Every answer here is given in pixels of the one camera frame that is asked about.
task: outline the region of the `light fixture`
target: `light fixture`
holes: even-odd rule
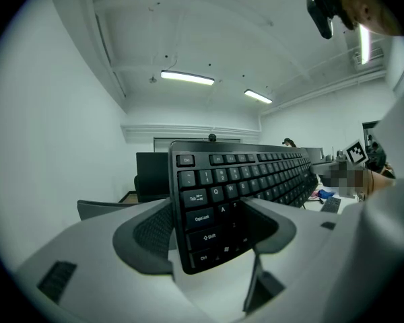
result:
[[[248,96],[250,96],[250,97],[256,98],[257,100],[260,100],[260,101],[262,101],[262,102],[264,102],[264,103],[267,103],[267,104],[272,103],[272,100],[270,100],[270,99],[268,99],[268,98],[266,98],[266,97],[263,97],[263,96],[260,95],[260,94],[257,94],[256,92],[252,91],[251,89],[246,90],[246,91],[244,92],[244,94],[246,94],[246,95],[248,95]]]
[[[164,79],[191,81],[192,83],[202,83],[204,85],[214,84],[214,79],[212,79],[212,78],[201,77],[200,75],[194,75],[194,74],[188,74],[188,73],[162,71],[161,76]]]
[[[359,25],[361,33],[361,59],[362,64],[365,65],[370,60],[370,32],[367,28]]]

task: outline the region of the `ceiling pipe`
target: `ceiling pipe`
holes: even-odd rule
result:
[[[281,110],[283,108],[287,108],[289,106],[305,102],[306,100],[310,100],[310,99],[313,99],[313,98],[316,98],[319,96],[323,96],[325,94],[329,94],[334,91],[338,91],[339,89],[345,89],[347,87],[357,85],[359,83],[364,83],[366,81],[379,79],[379,78],[382,78],[385,76],[386,76],[386,70],[383,69],[381,71],[372,72],[372,73],[368,73],[365,75],[359,75],[359,76],[352,77],[352,78],[349,78],[349,79],[346,79],[343,81],[339,81],[339,82],[331,84],[329,86],[322,87],[321,89],[318,89],[316,91],[308,92],[307,94],[304,94],[303,96],[297,97],[293,100],[280,104],[274,108],[268,109],[266,111],[262,111],[261,116],[272,114],[273,112],[277,112],[278,110]]]

